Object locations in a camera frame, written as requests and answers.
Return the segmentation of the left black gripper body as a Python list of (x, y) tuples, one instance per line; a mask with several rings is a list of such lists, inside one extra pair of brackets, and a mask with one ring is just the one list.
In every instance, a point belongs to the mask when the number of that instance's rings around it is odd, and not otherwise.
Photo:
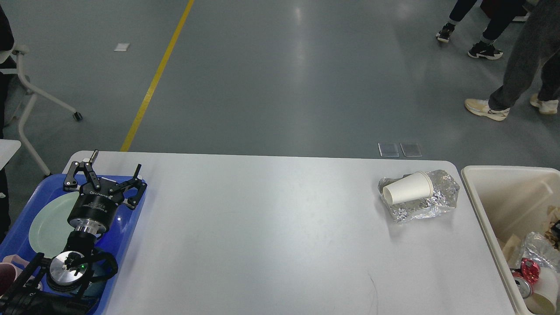
[(130, 188), (124, 182), (100, 178), (99, 184), (86, 182), (78, 185), (75, 179), (66, 179), (66, 191), (77, 191), (77, 200), (67, 222), (76, 231), (92, 235), (109, 232), (117, 209), (125, 202), (124, 193)]

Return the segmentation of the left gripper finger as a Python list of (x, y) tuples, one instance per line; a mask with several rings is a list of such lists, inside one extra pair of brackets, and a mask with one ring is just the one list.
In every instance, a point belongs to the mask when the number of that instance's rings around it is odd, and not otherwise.
[[(101, 190), (101, 183), (99, 177), (96, 175), (93, 164), (96, 161), (99, 154), (99, 150), (94, 150), (92, 155), (81, 162), (73, 161), (70, 164), (70, 168), (66, 173), (65, 180), (63, 182), (63, 190), (66, 192), (81, 191), (81, 188), (89, 184), (92, 189), (96, 192)], [(78, 184), (76, 180), (76, 175), (82, 173), (86, 179), (85, 184)]]
[[(125, 205), (130, 210), (135, 210), (144, 196), (147, 183), (140, 176), (142, 164), (138, 164), (132, 178), (122, 183), (116, 183), (108, 188), (108, 196), (117, 205)], [(135, 191), (135, 194), (126, 197), (128, 191)]]

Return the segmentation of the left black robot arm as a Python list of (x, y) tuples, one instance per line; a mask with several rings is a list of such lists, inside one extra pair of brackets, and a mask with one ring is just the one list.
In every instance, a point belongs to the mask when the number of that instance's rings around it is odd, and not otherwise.
[(34, 191), (1, 245), (3, 315), (100, 315), (140, 217), (147, 183), (73, 161)]

